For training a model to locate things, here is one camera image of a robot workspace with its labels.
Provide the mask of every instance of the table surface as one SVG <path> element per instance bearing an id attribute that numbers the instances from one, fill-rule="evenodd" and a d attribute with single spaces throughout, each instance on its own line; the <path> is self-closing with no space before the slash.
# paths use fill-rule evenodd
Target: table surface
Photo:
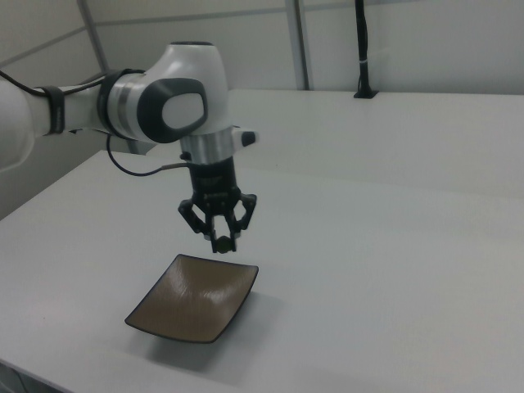
<path id="1" fill-rule="evenodd" d="M 75 392 L 522 392 L 523 199 L 247 161 L 259 204 L 234 254 L 178 215 L 185 169 L 133 178 L 105 152 L 2 220 L 0 361 Z M 214 344 L 124 323 L 179 253 L 260 267 Z"/>
<path id="2" fill-rule="evenodd" d="M 260 133 L 243 168 L 524 197 L 524 96 L 232 90 L 229 108 Z"/>

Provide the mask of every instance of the black mount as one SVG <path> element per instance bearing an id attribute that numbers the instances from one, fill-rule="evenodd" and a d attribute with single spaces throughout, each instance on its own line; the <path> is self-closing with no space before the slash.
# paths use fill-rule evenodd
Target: black mount
<path id="1" fill-rule="evenodd" d="M 369 86 L 368 72 L 368 25 L 364 14 L 364 0 L 355 0 L 355 12 L 357 15 L 357 35 L 359 37 L 359 60 L 360 60 L 360 77 L 359 87 L 355 98 L 371 99 L 378 93 Z"/>
<path id="2" fill-rule="evenodd" d="M 193 195 L 180 203 L 178 211 L 194 233 L 203 233 L 211 241 L 213 252 L 224 254 L 236 251 L 236 239 L 246 230 L 256 206 L 256 195 L 245 195 L 237 187 L 233 158 L 210 165 L 189 164 Z M 246 213 L 241 219 L 235 217 L 234 208 L 241 202 Z M 198 207 L 206 216 L 200 219 L 193 211 Z M 218 239 L 215 233 L 215 216 L 222 215 L 229 228 L 229 237 Z"/>

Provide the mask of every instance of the black cable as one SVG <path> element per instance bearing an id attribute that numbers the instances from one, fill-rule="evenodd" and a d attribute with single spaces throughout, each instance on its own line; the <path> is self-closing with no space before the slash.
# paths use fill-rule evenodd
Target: black cable
<path id="1" fill-rule="evenodd" d="M 20 82 L 18 82 L 17 80 L 13 79 L 11 76 L 9 76 L 8 74 L 6 74 L 5 72 L 1 71 L 0 70 L 0 76 L 2 78 L 4 78 L 6 81 L 14 84 L 15 86 L 17 86 L 18 88 L 24 90 L 26 93 L 29 93 L 33 96 L 37 96 L 37 97 L 47 97 L 47 94 L 44 93 L 44 92 L 41 92 L 39 90 L 35 90 L 33 88 L 29 88 L 27 86 L 25 86 L 24 84 L 21 84 Z M 81 92 L 82 90 L 85 90 L 86 88 L 92 88 L 94 86 L 98 86 L 99 84 L 102 83 L 104 79 L 101 78 L 99 80 L 95 80 L 94 82 L 91 82 L 89 84 L 83 84 L 81 86 L 78 86 L 77 88 L 72 88 L 71 90 L 65 90 L 64 91 L 64 95 L 65 96 L 69 96 L 70 94 L 73 94 L 73 93 L 77 93 L 77 92 Z"/>
<path id="2" fill-rule="evenodd" d="M 111 135 L 108 134 L 107 135 L 107 140 L 106 140 L 107 155 L 109 156 L 109 158 L 111 159 L 113 164 L 115 164 L 115 166 L 118 169 L 120 169 L 122 172 L 124 172 L 126 174 L 130 174 L 131 176 L 138 176 L 138 177 L 143 178 L 143 177 L 146 177 L 146 176 L 151 176 L 152 174 L 158 174 L 162 170 L 175 169 L 175 168 L 187 168 L 188 167 L 187 163 L 179 162 L 177 164 L 162 165 L 160 168 L 152 170 L 151 172 L 144 172 L 144 173 L 131 172 L 130 170 L 127 170 L 122 165 L 120 165 L 118 162 L 116 162 L 115 157 L 113 157 L 113 153 L 111 152 L 110 141 L 111 141 Z"/>

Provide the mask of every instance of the brown plate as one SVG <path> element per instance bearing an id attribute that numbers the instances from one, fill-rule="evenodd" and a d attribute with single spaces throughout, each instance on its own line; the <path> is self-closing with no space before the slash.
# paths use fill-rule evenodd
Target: brown plate
<path id="1" fill-rule="evenodd" d="M 257 266 L 177 256 L 125 322 L 172 340 L 211 343 L 246 300 Z"/>

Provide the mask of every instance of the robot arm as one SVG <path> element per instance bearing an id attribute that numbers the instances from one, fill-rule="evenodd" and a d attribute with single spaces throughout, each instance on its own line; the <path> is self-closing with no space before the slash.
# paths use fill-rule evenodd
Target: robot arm
<path id="1" fill-rule="evenodd" d="M 61 90 L 66 94 L 58 105 L 61 108 L 55 105 L 50 110 L 52 100 L 0 82 L 0 169 L 23 162 L 34 139 L 47 135 L 60 122 L 60 131 L 98 129 L 153 143 L 180 140 L 193 194 L 182 201 L 179 212 L 195 233 L 211 241 L 213 252 L 236 250 L 235 239 L 247 229 L 256 196 L 240 192 L 233 154 L 256 142 L 257 135 L 233 127 L 224 66 L 216 47 L 171 43 L 145 72 L 114 71 L 91 88 L 69 95 L 70 88 Z M 233 211 L 237 203 L 246 209 L 241 219 Z M 204 213 L 205 220 L 198 218 L 193 206 Z M 216 237 L 214 218 L 218 215 L 228 224 L 227 237 Z"/>

